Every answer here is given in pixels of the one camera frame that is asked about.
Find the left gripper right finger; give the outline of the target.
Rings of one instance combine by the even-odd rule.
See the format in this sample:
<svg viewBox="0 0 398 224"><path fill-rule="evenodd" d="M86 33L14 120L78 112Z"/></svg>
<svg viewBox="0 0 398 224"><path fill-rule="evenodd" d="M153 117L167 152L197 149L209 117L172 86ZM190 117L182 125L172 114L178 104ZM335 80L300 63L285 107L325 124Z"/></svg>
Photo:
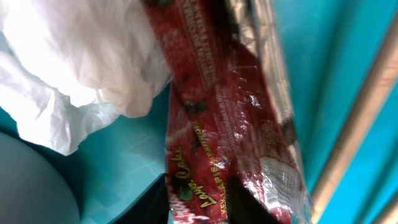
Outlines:
<svg viewBox="0 0 398 224"><path fill-rule="evenodd" d="M226 203L230 224L280 223L249 193L236 176L227 179Z"/></svg>

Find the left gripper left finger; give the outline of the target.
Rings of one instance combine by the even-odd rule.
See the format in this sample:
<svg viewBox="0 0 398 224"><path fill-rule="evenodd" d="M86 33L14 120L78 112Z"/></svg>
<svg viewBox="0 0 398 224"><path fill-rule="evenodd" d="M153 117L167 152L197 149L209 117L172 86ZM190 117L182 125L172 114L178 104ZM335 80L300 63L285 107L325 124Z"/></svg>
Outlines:
<svg viewBox="0 0 398 224"><path fill-rule="evenodd" d="M113 219L111 224L168 224L168 222L169 199L165 174L162 174L138 200Z"/></svg>

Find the red snack wrapper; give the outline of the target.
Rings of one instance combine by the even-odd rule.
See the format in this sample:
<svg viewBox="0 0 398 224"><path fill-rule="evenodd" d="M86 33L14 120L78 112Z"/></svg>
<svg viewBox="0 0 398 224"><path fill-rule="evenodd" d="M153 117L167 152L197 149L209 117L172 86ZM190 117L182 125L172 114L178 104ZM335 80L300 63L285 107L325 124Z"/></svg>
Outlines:
<svg viewBox="0 0 398 224"><path fill-rule="evenodd" d="M229 223L236 176L280 223L310 223L270 1L144 1L172 73L165 183L174 223Z"/></svg>

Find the grey bowl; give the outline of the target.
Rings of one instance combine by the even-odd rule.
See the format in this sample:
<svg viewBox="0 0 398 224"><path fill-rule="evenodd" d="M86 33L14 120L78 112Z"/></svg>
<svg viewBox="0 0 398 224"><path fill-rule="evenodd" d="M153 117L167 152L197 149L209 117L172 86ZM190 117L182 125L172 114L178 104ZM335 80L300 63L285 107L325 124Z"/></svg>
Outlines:
<svg viewBox="0 0 398 224"><path fill-rule="evenodd" d="M65 179L40 154L1 134L1 223L79 223Z"/></svg>

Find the wooden chopstick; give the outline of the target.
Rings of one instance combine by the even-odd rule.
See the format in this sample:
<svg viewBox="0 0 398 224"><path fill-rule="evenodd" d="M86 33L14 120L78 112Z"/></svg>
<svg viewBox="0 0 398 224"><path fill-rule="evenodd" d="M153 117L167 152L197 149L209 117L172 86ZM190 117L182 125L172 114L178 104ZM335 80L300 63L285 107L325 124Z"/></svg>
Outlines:
<svg viewBox="0 0 398 224"><path fill-rule="evenodd" d="M397 18L357 95L312 193L312 222L318 223L368 135L397 80Z"/></svg>
<svg viewBox="0 0 398 224"><path fill-rule="evenodd" d="M372 224L398 224L398 195L395 194L379 212Z"/></svg>

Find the white napkin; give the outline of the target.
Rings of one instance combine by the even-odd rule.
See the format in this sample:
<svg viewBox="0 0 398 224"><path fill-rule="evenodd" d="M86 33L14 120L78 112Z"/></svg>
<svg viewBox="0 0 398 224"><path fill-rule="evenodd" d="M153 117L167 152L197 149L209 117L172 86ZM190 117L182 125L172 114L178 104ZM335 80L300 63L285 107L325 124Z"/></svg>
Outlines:
<svg viewBox="0 0 398 224"><path fill-rule="evenodd" d="M2 109L23 140L65 156L147 115L171 79L140 1L3 0L1 37Z"/></svg>

